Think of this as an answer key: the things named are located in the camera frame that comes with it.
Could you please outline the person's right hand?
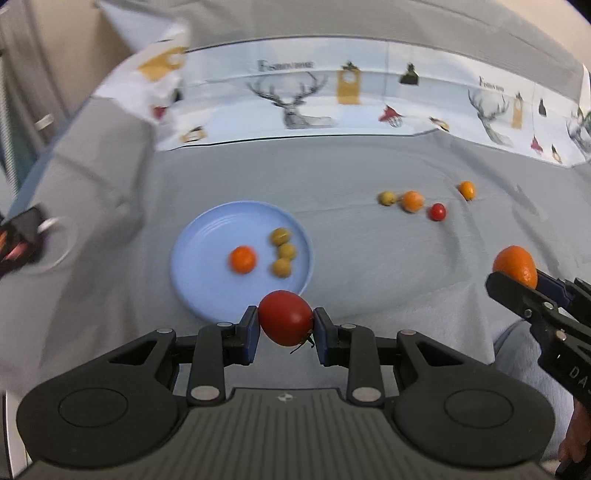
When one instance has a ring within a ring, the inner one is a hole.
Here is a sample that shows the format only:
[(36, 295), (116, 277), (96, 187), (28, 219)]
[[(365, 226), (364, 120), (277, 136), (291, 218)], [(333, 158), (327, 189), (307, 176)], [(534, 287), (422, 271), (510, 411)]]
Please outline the person's right hand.
[(566, 436), (559, 446), (558, 473), (571, 479), (590, 477), (590, 413), (578, 400)]

